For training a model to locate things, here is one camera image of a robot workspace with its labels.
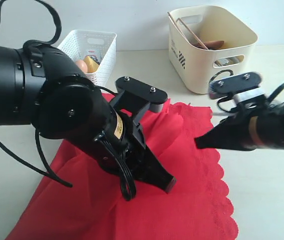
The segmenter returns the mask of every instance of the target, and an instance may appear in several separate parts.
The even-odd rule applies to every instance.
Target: red cloth
[[[219,153],[194,144],[194,137],[212,128],[210,119],[209,107],[169,101],[161,113],[143,117],[148,146],[177,183],[166,194],[136,182],[137,197],[129,202],[118,177],[64,141],[51,167],[73,188],[44,177],[6,240],[235,239]]]

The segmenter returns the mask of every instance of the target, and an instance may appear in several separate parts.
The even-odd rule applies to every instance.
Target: label
[[[121,139],[122,134],[123,134],[123,120],[121,119],[121,117],[117,114],[116,112],[116,116],[117,116],[117,125],[115,128],[115,132],[114,135],[118,138]]]

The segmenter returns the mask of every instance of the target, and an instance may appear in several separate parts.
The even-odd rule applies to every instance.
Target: white plastic basket
[[[88,50],[99,50],[102,57],[100,66],[96,72],[86,73],[86,76],[95,85],[104,87],[116,62],[116,38],[117,34],[113,32],[78,29],[71,31],[57,48],[74,62],[84,59]]]
[[[200,49],[194,37],[180,23],[180,33],[174,22],[169,20],[169,59],[185,86],[197,94],[207,94],[209,82],[237,75],[245,71],[257,35],[242,21],[219,6],[193,6],[170,12],[176,21],[185,19],[187,26],[203,42],[225,41],[219,50]],[[236,58],[232,65],[215,65],[216,61]]]

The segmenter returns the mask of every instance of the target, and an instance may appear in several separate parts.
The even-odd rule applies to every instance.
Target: screw
[[[42,65],[38,62],[33,63],[34,67],[40,69],[42,67]]]
[[[251,77],[251,75],[249,75],[248,73],[244,75],[244,79],[245,79],[245,80],[250,79],[250,77]]]
[[[218,85],[219,85],[220,87],[222,87],[222,86],[224,85],[224,81],[219,81],[219,82],[218,82]]]
[[[71,109],[70,111],[68,111],[67,114],[68,114],[69,118],[71,118],[75,115],[75,111],[73,109]]]

